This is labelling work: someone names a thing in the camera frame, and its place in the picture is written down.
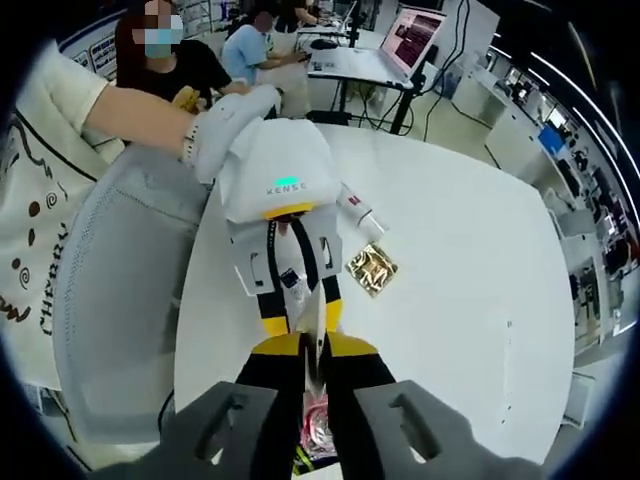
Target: small package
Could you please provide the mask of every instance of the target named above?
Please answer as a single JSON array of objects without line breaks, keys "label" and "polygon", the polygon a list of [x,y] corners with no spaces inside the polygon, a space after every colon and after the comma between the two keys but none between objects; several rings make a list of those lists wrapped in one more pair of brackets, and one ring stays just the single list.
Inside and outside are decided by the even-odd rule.
[{"label": "small package", "polygon": [[364,247],[346,267],[372,297],[378,295],[398,271],[398,266],[373,243]]},{"label": "small package", "polygon": [[338,462],[333,435],[329,429],[328,406],[326,393],[319,397],[308,391],[304,393],[300,445],[296,448],[293,462],[295,475],[303,475]]}]

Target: computer monitor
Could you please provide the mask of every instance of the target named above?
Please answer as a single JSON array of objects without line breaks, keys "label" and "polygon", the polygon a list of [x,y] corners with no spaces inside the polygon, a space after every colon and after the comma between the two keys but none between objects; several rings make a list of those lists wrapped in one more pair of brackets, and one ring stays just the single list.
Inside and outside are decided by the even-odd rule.
[{"label": "computer monitor", "polygon": [[382,42],[381,50],[407,77],[411,77],[433,44],[446,15],[403,8]]}]

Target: gold packet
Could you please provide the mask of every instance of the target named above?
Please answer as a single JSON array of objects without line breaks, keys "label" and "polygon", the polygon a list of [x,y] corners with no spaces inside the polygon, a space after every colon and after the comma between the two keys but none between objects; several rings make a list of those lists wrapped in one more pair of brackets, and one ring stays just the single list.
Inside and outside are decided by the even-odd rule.
[{"label": "gold packet", "polygon": [[372,297],[378,295],[398,271],[398,266],[373,243],[364,247],[346,267]]}]

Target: gray chair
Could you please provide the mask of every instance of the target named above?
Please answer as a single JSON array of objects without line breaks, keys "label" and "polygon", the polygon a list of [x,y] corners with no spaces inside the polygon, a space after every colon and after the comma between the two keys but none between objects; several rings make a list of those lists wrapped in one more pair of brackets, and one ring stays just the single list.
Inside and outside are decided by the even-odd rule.
[{"label": "gray chair", "polygon": [[53,344],[78,433],[159,439],[179,302],[208,190],[175,158],[132,145],[77,213],[58,269]]}]

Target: robotic arm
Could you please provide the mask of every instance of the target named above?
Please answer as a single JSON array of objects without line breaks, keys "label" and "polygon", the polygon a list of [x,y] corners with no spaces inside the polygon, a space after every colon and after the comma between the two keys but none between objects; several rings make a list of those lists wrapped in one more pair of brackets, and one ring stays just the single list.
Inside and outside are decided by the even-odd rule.
[{"label": "robotic arm", "polygon": [[[295,448],[292,441],[297,441],[299,412],[289,408],[292,404],[288,403],[287,391],[297,389],[295,376],[288,377],[291,384],[283,384],[283,375],[292,372],[276,373],[274,379],[278,377],[276,381],[281,384],[277,390],[247,384],[252,383],[248,381],[250,370],[256,373],[260,370],[263,376],[263,367],[273,357],[288,355],[273,350],[288,339],[280,337],[256,347],[236,383],[216,384],[178,413],[167,423],[160,444],[140,460],[107,467],[91,477],[96,480],[291,478]],[[465,417],[414,382],[396,383],[375,349],[366,342],[340,334],[328,335],[327,342],[329,350],[335,350],[328,363],[325,359],[329,422],[343,478],[544,478],[540,466],[521,458],[498,457],[479,445]],[[353,362],[354,352],[341,356],[345,345],[356,345],[361,352],[368,350],[364,355],[355,355],[360,366],[351,371],[344,371],[344,367]],[[354,379],[355,383],[362,383],[364,378],[376,379],[365,383],[380,384],[351,389]],[[412,449],[424,462],[414,458]],[[220,451],[217,463],[212,463],[211,459]]]}]

